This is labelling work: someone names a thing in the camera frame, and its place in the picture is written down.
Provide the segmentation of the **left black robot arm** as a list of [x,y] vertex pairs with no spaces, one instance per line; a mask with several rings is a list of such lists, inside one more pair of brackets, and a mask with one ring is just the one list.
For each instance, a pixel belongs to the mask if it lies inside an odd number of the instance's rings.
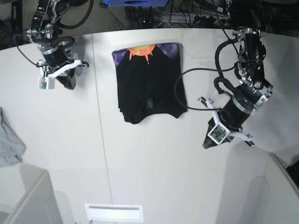
[[[242,0],[228,1],[230,24],[234,39],[220,44],[215,52],[215,72],[218,77],[214,79],[214,86],[219,94],[229,96],[224,108],[213,106],[211,99],[200,98],[205,105],[204,111],[210,111],[213,117],[208,123],[203,148],[216,147],[233,138],[243,140],[250,147],[254,147],[252,136],[242,131],[243,123],[266,104],[272,96],[273,86],[266,80],[263,60],[266,48],[261,42],[261,32],[266,26],[258,4],[245,3]],[[234,87],[223,75],[220,67],[219,54],[229,45],[240,43],[237,51],[237,62],[232,67],[240,84]]]

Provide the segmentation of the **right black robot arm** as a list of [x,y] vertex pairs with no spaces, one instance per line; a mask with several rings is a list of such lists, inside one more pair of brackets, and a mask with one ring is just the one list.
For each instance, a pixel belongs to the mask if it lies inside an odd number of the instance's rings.
[[70,48],[75,44],[75,39],[62,33],[64,29],[76,29],[83,25],[91,14],[94,2],[89,1],[87,12],[78,23],[65,25],[61,22],[69,9],[85,3],[84,0],[40,0],[30,29],[14,35],[14,39],[27,36],[30,42],[37,44],[43,56],[34,64],[40,71],[39,89],[54,89],[55,81],[59,81],[66,89],[73,90],[76,86],[75,68],[89,66],[88,62],[73,58]]

